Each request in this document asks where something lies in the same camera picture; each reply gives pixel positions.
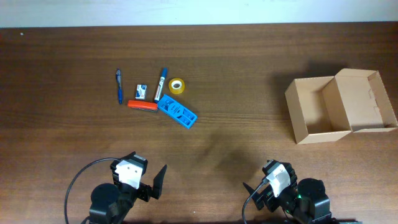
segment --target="blue marker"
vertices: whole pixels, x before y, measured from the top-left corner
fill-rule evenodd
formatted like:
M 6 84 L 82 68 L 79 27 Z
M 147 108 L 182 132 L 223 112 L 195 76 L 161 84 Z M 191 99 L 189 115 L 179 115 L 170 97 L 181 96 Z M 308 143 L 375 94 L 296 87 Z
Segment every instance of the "blue marker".
M 167 76 L 167 68 L 163 68 L 162 76 L 159 81 L 159 86 L 157 86 L 157 90 L 156 90 L 155 103 L 159 102 L 159 100 L 160 100 L 160 95 L 162 94 L 163 84 L 164 84 L 164 80 L 166 79 L 166 76 Z
M 123 103 L 123 91 L 122 91 L 122 71 L 120 69 L 116 70 L 116 81 L 118 83 L 118 97 L 119 97 L 119 104 Z

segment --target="tape roll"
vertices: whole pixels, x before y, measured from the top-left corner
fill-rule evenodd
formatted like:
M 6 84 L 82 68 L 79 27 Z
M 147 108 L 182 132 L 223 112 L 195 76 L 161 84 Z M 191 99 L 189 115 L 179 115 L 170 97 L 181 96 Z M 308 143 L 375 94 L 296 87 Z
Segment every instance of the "tape roll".
M 185 89 L 185 83 L 181 78 L 173 78 L 169 82 L 169 89 L 173 94 L 180 94 Z

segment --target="wood grain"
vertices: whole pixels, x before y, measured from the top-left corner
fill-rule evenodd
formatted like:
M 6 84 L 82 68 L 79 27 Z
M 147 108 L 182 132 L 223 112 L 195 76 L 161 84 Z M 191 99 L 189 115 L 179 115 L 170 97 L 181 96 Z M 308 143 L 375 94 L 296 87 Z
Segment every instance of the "wood grain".
M 149 160 L 143 181 L 169 166 L 160 200 L 137 201 L 133 223 L 236 222 L 267 159 L 292 163 L 299 179 L 324 181 L 336 218 L 393 223 L 398 213 L 398 132 L 349 134 L 296 145 L 284 91 L 294 78 L 342 68 L 379 70 L 398 109 L 398 24 L 81 27 L 0 30 L 0 222 L 63 223 L 73 176 L 102 157 L 132 151 Z M 172 96 L 198 115 L 186 130 L 162 112 L 118 105 L 161 67 L 187 87 Z M 71 223 L 90 193 L 111 181 L 109 163 L 87 170 L 70 194 Z M 282 217 L 258 212 L 249 219 Z

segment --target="open cardboard box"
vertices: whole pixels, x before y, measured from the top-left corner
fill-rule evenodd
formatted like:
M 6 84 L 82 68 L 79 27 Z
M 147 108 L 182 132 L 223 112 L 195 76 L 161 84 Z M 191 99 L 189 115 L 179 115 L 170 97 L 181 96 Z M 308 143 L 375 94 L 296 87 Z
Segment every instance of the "open cardboard box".
M 334 77 L 298 78 L 285 96 L 297 144 L 398 127 L 377 71 L 346 68 Z

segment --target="box lid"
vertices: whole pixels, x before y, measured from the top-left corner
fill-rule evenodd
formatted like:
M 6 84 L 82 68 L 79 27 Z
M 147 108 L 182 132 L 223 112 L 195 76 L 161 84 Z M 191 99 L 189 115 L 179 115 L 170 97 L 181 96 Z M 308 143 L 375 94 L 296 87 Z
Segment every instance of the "box lid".
M 353 132 L 391 131 L 398 127 L 379 72 L 346 68 L 335 79 Z

